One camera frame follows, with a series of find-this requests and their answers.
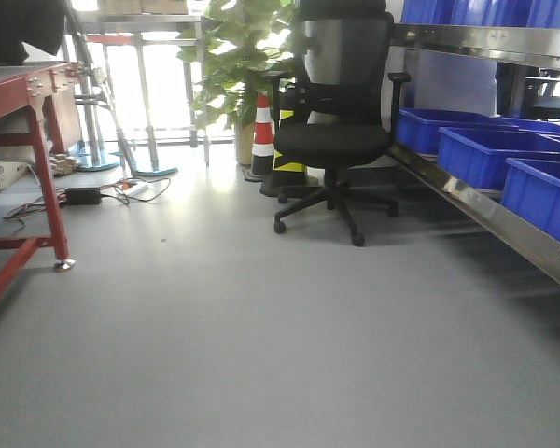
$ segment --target red workbench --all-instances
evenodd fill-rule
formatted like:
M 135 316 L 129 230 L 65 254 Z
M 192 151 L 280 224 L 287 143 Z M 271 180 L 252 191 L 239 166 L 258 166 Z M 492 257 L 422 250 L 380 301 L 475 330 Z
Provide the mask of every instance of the red workbench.
M 69 258 L 54 181 L 49 164 L 49 131 L 53 152 L 65 151 L 65 137 L 58 117 L 57 104 L 74 97 L 77 66 L 74 63 L 28 63 L 24 66 L 0 66 L 0 118 L 24 110 L 29 132 L 0 134 L 0 147 L 31 146 L 49 223 L 49 234 L 0 238 L 0 249 L 16 249 L 0 270 L 0 296 L 37 249 L 53 247 L 54 269 L 69 271 L 75 262 Z

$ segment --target green leaves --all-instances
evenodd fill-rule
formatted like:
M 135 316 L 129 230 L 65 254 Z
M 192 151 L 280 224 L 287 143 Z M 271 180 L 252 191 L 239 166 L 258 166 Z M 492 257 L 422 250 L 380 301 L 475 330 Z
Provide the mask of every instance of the green leaves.
M 257 94 L 269 93 L 270 88 L 264 73 L 276 66 L 292 69 L 287 42 L 270 37 L 288 29 L 294 11 L 291 0 L 210 1 L 209 19 L 204 20 L 202 90 L 191 105 L 198 126 L 222 116 L 226 116 L 228 128 L 255 120 Z M 191 31 L 179 37 L 189 38 Z M 185 62 L 197 61 L 196 47 L 182 47 L 178 57 Z

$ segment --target vinyl floor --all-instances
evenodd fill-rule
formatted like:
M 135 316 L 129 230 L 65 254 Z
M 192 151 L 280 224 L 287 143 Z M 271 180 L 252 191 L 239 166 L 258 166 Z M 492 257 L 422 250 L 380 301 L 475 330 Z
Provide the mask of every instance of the vinyl floor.
M 495 236 L 415 186 L 353 208 L 363 248 L 323 205 L 276 235 L 231 150 L 173 156 L 153 203 L 65 207 L 75 269 L 42 249 L 2 300 L 0 448 L 560 448 L 560 286 Z

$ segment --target chair backrest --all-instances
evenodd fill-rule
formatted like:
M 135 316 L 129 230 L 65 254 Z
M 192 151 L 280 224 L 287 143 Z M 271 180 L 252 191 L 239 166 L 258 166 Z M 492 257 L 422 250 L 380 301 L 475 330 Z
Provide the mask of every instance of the chair backrest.
M 300 0 L 293 21 L 295 118 L 381 125 L 381 88 L 394 18 L 385 0 Z

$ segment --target plant pot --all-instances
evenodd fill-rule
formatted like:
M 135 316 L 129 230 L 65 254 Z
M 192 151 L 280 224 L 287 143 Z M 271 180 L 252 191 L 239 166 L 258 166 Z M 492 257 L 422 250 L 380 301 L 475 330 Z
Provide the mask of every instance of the plant pot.
M 234 157 L 239 165 L 251 164 L 254 129 L 255 123 L 247 124 L 244 128 L 234 125 Z

